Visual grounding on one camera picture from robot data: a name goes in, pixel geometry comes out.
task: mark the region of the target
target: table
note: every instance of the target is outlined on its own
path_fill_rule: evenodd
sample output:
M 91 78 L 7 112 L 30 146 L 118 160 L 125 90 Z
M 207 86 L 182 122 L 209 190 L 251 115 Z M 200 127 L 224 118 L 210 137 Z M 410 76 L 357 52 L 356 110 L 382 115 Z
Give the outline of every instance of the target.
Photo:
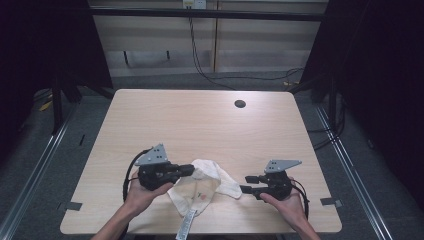
M 246 103 L 235 106 L 236 100 Z M 61 224 L 64 234 L 96 233 L 122 204 L 126 170 L 141 150 L 163 143 L 176 164 L 216 161 L 240 184 L 263 174 L 271 159 L 303 163 L 287 170 L 306 188 L 317 232 L 337 232 L 341 222 L 294 97 L 285 92 L 129 90 L 116 92 Z M 176 234 L 182 217 L 167 194 L 133 219 L 129 232 Z M 252 195 L 215 194 L 193 221 L 191 234 L 266 234 L 293 230 L 270 205 Z

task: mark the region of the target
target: black bar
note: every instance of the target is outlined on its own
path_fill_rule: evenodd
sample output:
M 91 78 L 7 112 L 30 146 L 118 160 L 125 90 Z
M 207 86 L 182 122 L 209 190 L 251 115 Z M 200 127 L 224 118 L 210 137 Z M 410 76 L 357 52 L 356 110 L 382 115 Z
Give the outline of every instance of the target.
M 184 18 L 223 18 L 223 19 L 261 19 L 286 21 L 321 22 L 325 14 L 319 13 L 284 13 L 284 12 L 248 12 L 200 9 L 148 9 L 148 8 L 58 8 L 45 7 L 42 11 L 50 14 L 89 14 L 97 16 L 147 16 L 147 17 L 184 17 Z

